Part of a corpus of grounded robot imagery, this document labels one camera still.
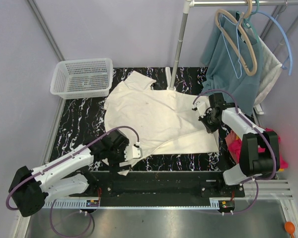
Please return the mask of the cream white t shirt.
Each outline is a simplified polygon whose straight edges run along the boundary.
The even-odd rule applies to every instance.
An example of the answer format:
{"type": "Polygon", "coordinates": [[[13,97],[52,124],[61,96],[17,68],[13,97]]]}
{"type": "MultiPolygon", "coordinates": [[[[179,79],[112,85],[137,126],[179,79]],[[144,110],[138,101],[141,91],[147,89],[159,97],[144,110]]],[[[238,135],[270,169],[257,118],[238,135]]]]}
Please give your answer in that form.
{"type": "Polygon", "coordinates": [[[150,155],[217,153],[219,133],[207,133],[198,121],[195,96],[152,90],[155,82],[133,71],[104,103],[105,130],[118,127],[131,143],[141,144],[143,156],[130,160],[132,167],[150,155]]]}

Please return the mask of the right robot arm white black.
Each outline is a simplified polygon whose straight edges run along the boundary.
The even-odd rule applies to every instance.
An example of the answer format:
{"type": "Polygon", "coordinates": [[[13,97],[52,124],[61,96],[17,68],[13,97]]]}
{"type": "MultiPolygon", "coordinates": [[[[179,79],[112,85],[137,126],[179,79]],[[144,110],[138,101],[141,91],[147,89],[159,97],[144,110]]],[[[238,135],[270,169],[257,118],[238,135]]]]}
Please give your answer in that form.
{"type": "Polygon", "coordinates": [[[107,127],[134,129],[136,144],[142,149],[120,163],[122,175],[153,154],[216,152],[215,132],[222,123],[241,139],[241,148],[237,165],[216,183],[217,194],[228,196],[233,185],[251,179],[271,179],[280,166],[277,134],[252,123],[236,101],[224,100],[223,90],[209,90],[197,97],[166,90],[132,90],[106,113],[107,127]]]}

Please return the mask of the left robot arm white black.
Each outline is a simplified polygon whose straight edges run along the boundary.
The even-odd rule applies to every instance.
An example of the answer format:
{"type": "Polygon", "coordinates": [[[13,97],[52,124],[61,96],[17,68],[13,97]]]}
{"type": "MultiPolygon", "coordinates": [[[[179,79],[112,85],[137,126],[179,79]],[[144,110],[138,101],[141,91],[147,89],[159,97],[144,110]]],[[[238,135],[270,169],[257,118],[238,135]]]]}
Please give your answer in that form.
{"type": "Polygon", "coordinates": [[[46,203],[69,196],[93,196],[99,188],[88,167],[106,161],[111,172],[128,170],[122,162],[130,159],[130,139],[120,130],[98,138],[90,137],[63,156],[39,167],[20,167],[8,189],[6,207],[22,217],[38,213],[46,203]]]}

